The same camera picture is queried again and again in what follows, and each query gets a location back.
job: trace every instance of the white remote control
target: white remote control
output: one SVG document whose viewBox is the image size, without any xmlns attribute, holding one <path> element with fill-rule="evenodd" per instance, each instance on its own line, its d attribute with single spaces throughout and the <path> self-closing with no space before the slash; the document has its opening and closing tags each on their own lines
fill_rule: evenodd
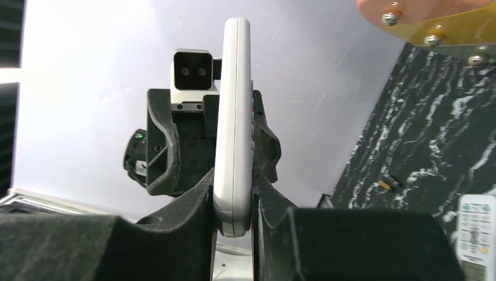
<svg viewBox="0 0 496 281">
<path fill-rule="evenodd" d="M 496 280 L 496 197 L 466 194 L 460 197 L 456 253 L 467 281 Z"/>
<path fill-rule="evenodd" d="M 213 205 L 225 237 L 246 235 L 252 209 L 252 67 L 250 23 L 226 22 L 222 50 Z"/>
</svg>

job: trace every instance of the bolt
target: bolt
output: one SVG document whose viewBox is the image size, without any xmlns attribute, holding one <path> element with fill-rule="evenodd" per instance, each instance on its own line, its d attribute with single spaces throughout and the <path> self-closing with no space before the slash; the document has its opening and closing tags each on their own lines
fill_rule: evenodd
<svg viewBox="0 0 496 281">
<path fill-rule="evenodd" d="M 383 24 L 387 26 L 395 26 L 398 23 L 398 16 L 393 12 L 383 14 Z"/>
<path fill-rule="evenodd" d="M 476 48 L 476 51 L 470 55 L 467 59 L 467 64 L 472 67 L 480 67 L 483 66 L 486 62 L 489 61 L 489 56 L 487 52 L 489 48 L 487 46 L 479 46 Z"/>
<path fill-rule="evenodd" d="M 437 47 L 441 45 L 442 41 L 443 40 L 436 35 L 429 35 L 425 37 L 425 39 L 423 40 L 424 44 L 426 44 L 429 47 Z"/>
<path fill-rule="evenodd" d="M 483 54 L 473 54 L 467 59 L 467 64 L 473 67 L 480 67 L 486 63 L 487 59 Z"/>
</svg>

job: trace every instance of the black marble surface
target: black marble surface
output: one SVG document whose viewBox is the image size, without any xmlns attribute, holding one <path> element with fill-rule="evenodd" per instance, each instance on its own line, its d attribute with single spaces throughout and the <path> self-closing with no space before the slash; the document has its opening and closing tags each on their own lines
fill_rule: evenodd
<svg viewBox="0 0 496 281">
<path fill-rule="evenodd" d="M 496 189 L 495 74 L 407 45 L 321 207 L 428 212 L 454 239 L 459 197 Z M 384 173 L 403 187 L 383 189 Z"/>
</svg>

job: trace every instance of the small battery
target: small battery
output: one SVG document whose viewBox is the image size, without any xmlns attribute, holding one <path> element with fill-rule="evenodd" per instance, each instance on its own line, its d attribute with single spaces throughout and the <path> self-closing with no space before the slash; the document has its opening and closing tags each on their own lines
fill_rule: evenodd
<svg viewBox="0 0 496 281">
<path fill-rule="evenodd" d="M 395 191 L 401 187 L 401 183 L 390 174 L 384 174 L 379 184 L 386 190 Z"/>
</svg>

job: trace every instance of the white backdrop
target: white backdrop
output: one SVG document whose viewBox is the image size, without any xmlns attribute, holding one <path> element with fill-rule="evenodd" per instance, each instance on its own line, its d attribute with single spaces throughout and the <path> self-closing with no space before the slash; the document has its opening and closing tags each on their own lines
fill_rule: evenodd
<svg viewBox="0 0 496 281">
<path fill-rule="evenodd" d="M 167 204 L 122 169 L 146 128 L 146 91 L 168 88 L 176 48 L 221 57 L 224 22 L 238 16 L 252 24 L 254 85 L 283 149 L 275 187 L 315 206 L 403 47 L 353 0 L 28 1 L 14 185 L 133 218 Z"/>
</svg>

